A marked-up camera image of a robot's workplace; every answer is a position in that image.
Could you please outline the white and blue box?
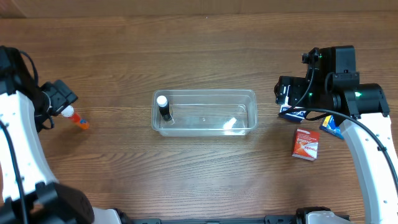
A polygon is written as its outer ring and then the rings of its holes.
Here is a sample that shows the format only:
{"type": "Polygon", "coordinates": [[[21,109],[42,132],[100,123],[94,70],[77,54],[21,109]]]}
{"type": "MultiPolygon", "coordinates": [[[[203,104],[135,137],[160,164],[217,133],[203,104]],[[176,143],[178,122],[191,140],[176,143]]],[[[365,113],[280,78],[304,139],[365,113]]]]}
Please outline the white and blue box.
{"type": "MultiPolygon", "coordinates": [[[[281,113],[281,112],[287,111],[290,108],[291,108],[291,106],[289,106],[289,105],[281,105],[279,112],[281,113]]],[[[288,121],[301,123],[304,120],[305,113],[306,113],[306,111],[293,111],[293,112],[289,112],[286,114],[279,114],[278,117],[280,117],[282,119],[286,119],[288,121]]]]}

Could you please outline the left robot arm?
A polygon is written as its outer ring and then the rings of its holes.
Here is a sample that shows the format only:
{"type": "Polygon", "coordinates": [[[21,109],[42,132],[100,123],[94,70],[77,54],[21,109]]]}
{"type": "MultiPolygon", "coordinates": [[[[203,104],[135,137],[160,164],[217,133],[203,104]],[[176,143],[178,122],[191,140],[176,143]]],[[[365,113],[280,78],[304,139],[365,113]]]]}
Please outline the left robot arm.
{"type": "Polygon", "coordinates": [[[1,46],[1,223],[129,223],[125,213],[93,207],[52,173],[38,134],[78,97],[61,80],[39,85],[27,57],[1,46]]]}

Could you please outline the orange bottle white cap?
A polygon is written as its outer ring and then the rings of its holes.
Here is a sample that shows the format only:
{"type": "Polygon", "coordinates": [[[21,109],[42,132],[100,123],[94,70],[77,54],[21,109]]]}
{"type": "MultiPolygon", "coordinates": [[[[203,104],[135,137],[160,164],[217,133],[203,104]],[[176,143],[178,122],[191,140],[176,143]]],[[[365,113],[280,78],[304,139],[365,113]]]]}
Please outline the orange bottle white cap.
{"type": "Polygon", "coordinates": [[[83,119],[74,109],[73,106],[67,106],[62,112],[61,115],[65,118],[68,118],[74,124],[76,124],[81,129],[89,129],[90,124],[87,120],[83,119]]]}

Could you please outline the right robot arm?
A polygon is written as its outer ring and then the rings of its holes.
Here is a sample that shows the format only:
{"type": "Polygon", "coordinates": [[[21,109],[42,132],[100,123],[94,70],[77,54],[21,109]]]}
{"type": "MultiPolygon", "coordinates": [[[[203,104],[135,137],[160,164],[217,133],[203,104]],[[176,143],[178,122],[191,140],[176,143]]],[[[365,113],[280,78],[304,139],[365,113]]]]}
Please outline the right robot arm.
{"type": "Polygon", "coordinates": [[[384,91],[360,82],[352,45],[315,47],[302,55],[302,63],[305,77],[281,76],[275,85],[275,102],[289,106],[279,116],[332,115],[353,158],[366,223],[397,223],[397,153],[384,91]]]}

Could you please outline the black bottle white cap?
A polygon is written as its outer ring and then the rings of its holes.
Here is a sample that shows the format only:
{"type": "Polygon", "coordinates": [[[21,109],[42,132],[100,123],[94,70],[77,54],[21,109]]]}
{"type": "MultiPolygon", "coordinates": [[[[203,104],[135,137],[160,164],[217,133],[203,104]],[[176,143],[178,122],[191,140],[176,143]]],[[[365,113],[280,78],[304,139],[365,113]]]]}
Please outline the black bottle white cap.
{"type": "Polygon", "coordinates": [[[170,121],[172,119],[172,114],[170,112],[170,104],[166,96],[160,95],[156,99],[158,105],[159,113],[165,121],[170,121]]]}

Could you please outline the red and white box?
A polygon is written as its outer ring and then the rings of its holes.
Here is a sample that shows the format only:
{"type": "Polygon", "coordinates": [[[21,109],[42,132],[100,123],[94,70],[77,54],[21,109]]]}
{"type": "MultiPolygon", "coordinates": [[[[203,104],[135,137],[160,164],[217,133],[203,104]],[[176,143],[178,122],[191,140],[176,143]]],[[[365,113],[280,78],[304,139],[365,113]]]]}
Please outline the red and white box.
{"type": "Polygon", "coordinates": [[[320,133],[297,128],[294,137],[292,156],[314,161],[318,157],[320,133]]]}

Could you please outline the blue and yellow box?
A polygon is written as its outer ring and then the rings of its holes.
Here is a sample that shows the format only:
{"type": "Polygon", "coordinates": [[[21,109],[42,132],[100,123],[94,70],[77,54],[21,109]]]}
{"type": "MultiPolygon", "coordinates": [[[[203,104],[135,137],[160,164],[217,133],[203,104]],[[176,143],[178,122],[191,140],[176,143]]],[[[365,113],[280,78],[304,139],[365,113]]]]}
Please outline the blue and yellow box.
{"type": "Polygon", "coordinates": [[[322,131],[325,131],[329,134],[334,135],[335,137],[344,139],[343,135],[341,134],[340,128],[335,124],[333,115],[326,116],[323,119],[323,121],[320,125],[320,129],[322,131]]]}

